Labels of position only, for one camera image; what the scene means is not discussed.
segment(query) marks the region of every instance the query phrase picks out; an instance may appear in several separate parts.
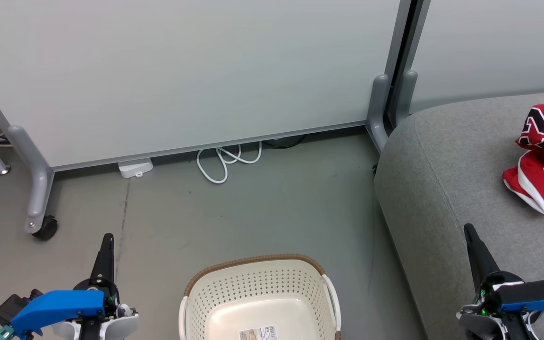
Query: whiteboard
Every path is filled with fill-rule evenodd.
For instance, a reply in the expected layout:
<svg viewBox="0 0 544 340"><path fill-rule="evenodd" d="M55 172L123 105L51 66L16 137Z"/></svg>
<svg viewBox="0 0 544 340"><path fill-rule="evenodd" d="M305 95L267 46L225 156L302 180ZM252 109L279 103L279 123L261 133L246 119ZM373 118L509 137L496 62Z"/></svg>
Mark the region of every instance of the whiteboard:
<svg viewBox="0 0 544 340"><path fill-rule="evenodd" d="M412 69L410 112L544 92L544 1L431 0Z"/></svg>
<svg viewBox="0 0 544 340"><path fill-rule="evenodd" d="M0 110L51 167L366 119L396 0L0 0Z"/></svg>

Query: basket label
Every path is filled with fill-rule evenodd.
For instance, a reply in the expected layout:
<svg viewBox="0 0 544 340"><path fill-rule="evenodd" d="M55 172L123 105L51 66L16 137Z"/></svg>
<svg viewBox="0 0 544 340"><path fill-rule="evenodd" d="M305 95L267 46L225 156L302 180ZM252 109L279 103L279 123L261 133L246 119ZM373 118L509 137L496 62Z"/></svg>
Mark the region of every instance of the basket label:
<svg viewBox="0 0 544 340"><path fill-rule="evenodd" d="M276 326L241 331L240 340L278 340L276 337Z"/></svg>

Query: gray upholstery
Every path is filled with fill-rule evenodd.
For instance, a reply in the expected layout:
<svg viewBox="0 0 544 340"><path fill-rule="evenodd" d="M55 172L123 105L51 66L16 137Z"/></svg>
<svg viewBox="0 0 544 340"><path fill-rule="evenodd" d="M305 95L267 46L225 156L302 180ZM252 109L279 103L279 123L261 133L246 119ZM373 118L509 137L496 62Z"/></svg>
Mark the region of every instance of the gray upholstery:
<svg viewBox="0 0 544 340"><path fill-rule="evenodd" d="M503 185L514 140L544 94L439 106L391 134L375 190L430 340L464 339L455 313L473 298L462 227L471 222L499 267L544 278L544 215ZM544 317L535 324L544 339Z"/></svg>

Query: concrete floor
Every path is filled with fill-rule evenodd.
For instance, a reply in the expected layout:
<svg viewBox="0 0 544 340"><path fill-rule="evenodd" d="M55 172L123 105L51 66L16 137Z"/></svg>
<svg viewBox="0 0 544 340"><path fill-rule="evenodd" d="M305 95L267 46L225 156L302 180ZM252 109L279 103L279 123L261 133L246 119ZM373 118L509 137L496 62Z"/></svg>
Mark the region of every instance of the concrete floor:
<svg viewBox="0 0 544 340"><path fill-rule="evenodd" d="M0 176L0 303L33 288L73 288L88 278L102 236L112 232L121 301L140 312L130 339L178 339L179 302L201 269L281 253L305 254L326 269L344 339L424 338L375 201L378 154L361 129L264 149L256 164L230 165L224 185L203 178L194 153L156 159L138 179L122 178L114 166L58 173L48 209L60 228L47 242L22 230L28 169L11 148L0 156L12 165ZM203 166L220 176L217 158ZM56 338L49 327L44 332Z"/></svg>

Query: white plastic basket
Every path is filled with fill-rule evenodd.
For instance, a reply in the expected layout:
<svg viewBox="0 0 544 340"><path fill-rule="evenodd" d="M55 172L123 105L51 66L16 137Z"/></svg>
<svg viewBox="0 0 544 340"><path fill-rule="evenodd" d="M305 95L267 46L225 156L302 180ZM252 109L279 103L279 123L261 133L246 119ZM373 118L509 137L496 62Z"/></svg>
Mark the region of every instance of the white plastic basket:
<svg viewBox="0 0 544 340"><path fill-rule="evenodd" d="M180 340L340 340L341 311L318 263L297 254L214 265L188 284Z"/></svg>

